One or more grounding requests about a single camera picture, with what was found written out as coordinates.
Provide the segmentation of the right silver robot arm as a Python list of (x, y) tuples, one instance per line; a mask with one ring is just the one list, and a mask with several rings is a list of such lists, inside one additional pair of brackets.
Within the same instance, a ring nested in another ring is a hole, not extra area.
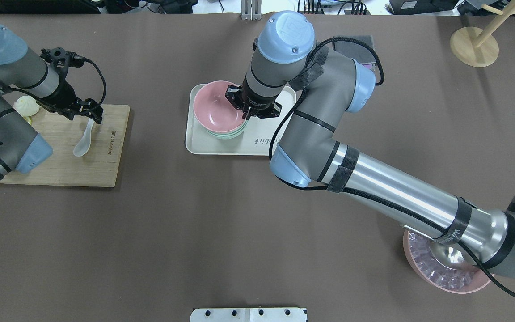
[(254, 42), (241, 86), (225, 95), (248, 119), (277, 118), (275, 102), (286, 84), (302, 102), (270, 159), (270, 170), (289, 184), (311, 181), (378, 209), (447, 250), (479, 260), (490, 274), (515, 279), (515, 196), (505, 211), (485, 211), (382, 163), (333, 138), (346, 112), (363, 108), (376, 86), (373, 71), (317, 42), (313, 25), (298, 12), (274, 13)]

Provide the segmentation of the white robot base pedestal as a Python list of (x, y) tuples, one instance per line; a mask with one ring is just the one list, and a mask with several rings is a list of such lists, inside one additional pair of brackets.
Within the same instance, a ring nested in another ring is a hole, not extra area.
[(306, 308), (247, 307), (198, 308), (190, 314), (190, 322), (307, 322)]

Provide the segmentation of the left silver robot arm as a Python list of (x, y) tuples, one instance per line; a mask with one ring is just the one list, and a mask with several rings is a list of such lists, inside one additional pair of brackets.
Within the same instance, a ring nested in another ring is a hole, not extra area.
[(80, 115), (102, 122), (101, 102), (78, 98), (66, 81), (69, 68), (90, 59), (61, 47), (35, 53), (27, 43), (0, 24), (0, 181), (13, 172), (26, 174), (52, 155), (51, 145), (3, 96), (14, 90), (28, 94), (41, 108), (73, 120)]

